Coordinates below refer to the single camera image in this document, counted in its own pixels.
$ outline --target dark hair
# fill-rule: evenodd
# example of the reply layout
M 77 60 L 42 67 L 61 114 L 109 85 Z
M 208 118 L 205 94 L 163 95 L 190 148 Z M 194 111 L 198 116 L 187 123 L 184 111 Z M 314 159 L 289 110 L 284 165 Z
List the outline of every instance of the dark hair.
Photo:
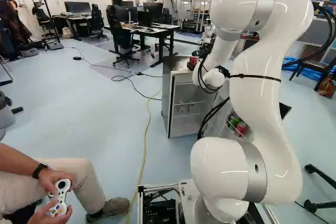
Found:
M 8 2 L 13 2 L 15 7 L 17 8 L 17 2 L 15 0 L 8 0 Z

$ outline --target khaki pants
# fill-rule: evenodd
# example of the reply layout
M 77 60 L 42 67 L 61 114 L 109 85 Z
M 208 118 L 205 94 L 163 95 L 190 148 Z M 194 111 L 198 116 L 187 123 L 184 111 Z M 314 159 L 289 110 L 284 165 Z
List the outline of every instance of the khaki pants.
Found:
M 95 170 L 88 160 L 58 158 L 39 159 L 39 161 L 48 164 L 53 169 L 74 175 L 73 192 L 87 213 L 93 214 L 103 207 L 106 197 L 98 183 Z M 0 172 L 0 216 L 12 214 L 46 195 L 38 180 L 28 176 Z

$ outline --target red object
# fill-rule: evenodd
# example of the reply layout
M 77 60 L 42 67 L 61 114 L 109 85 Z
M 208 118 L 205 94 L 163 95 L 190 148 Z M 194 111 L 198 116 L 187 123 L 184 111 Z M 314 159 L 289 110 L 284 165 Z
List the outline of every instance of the red object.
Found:
M 240 122 L 237 125 L 237 136 L 242 136 L 246 131 L 246 123 Z
M 198 63 L 198 56 L 190 56 L 189 57 L 189 64 L 191 66 L 196 66 Z

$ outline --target controller button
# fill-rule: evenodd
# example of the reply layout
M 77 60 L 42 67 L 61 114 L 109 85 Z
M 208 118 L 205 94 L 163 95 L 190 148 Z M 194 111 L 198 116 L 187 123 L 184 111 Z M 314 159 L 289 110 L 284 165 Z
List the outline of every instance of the controller button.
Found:
M 58 188 L 59 189 L 63 189 L 65 187 L 66 183 L 64 181 L 61 181 L 59 184 L 58 184 Z

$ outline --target gray metal cabinet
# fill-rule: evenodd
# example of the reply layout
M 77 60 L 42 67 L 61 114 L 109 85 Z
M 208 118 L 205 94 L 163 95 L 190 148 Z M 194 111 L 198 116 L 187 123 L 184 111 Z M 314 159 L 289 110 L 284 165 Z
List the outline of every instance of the gray metal cabinet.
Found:
M 196 134 L 215 95 L 192 82 L 189 57 L 163 58 L 162 116 L 168 138 Z

